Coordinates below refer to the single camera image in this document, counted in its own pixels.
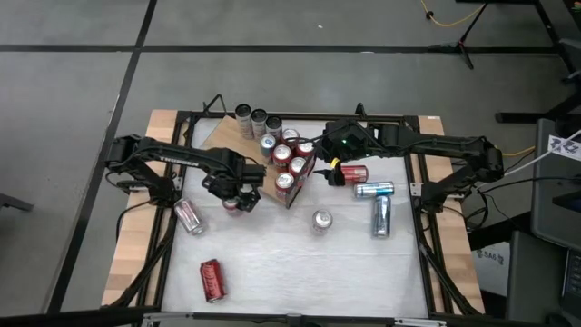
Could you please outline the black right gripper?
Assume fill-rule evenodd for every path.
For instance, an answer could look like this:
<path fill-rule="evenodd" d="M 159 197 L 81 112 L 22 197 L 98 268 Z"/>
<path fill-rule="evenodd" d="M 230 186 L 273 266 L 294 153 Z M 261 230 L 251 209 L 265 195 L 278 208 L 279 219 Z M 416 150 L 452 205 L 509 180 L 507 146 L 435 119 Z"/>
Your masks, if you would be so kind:
<path fill-rule="evenodd" d="M 333 159 L 349 162 L 371 154 L 369 133 L 361 124 L 349 119 L 325 123 L 322 137 L 317 142 L 319 159 L 324 162 L 331 162 Z M 334 170 L 321 169 L 313 173 L 322 175 L 328 182 L 335 181 L 336 186 L 344 186 L 345 175 L 341 163 L 337 163 Z"/>

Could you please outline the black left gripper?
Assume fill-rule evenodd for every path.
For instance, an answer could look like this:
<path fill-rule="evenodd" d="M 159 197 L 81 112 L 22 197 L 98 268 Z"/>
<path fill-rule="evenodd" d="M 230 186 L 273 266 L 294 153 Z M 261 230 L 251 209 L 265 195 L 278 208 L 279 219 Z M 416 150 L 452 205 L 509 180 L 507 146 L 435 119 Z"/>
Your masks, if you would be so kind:
<path fill-rule="evenodd" d="M 266 176 L 266 167 L 261 164 L 245 163 L 245 159 L 235 160 L 233 165 L 221 162 L 212 162 L 203 168 L 207 175 L 202 179 L 202 187 L 212 195 L 220 198 L 223 203 L 239 197 L 239 209 L 251 212 L 261 199 L 257 189 L 243 192 L 244 185 L 252 187 L 263 186 Z"/>

